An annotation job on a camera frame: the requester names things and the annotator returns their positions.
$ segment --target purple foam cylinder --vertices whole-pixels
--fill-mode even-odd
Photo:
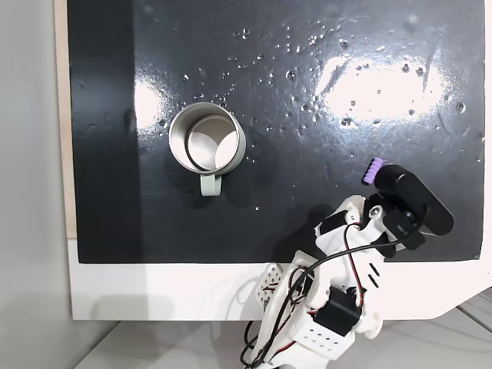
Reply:
[[[383,166],[384,160],[381,158],[374,158],[371,162],[371,165],[369,166],[369,169],[367,170],[364,178],[362,181],[367,183],[368,185],[371,185],[374,182],[374,179],[376,178],[376,174],[379,172],[381,167]]]

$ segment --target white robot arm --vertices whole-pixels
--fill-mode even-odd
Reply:
[[[321,369],[354,343],[356,333],[376,337],[383,325],[384,257],[424,243],[418,232],[424,224],[436,235],[452,229],[452,215],[415,175],[388,165],[378,176],[377,194],[347,198],[314,229],[325,259],[297,251],[286,270],[270,264],[260,276],[255,294],[264,317],[241,355],[245,367]]]

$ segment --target white floor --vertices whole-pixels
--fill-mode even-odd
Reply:
[[[492,293],[465,308],[492,327]],[[76,369],[240,369],[244,322],[121,322]],[[490,369],[492,334],[457,309],[430,321],[388,321],[328,369]]]

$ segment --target metal mug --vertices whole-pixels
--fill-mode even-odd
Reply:
[[[236,168],[244,157],[246,137],[227,110],[198,102],[173,119],[169,147],[179,164],[200,175],[201,194],[218,196],[222,175]]]

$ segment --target wooden board edge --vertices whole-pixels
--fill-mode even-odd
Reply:
[[[60,124],[61,167],[67,239],[77,238],[74,163],[71,143],[70,67],[68,57],[67,0],[53,0],[55,11],[55,52]]]

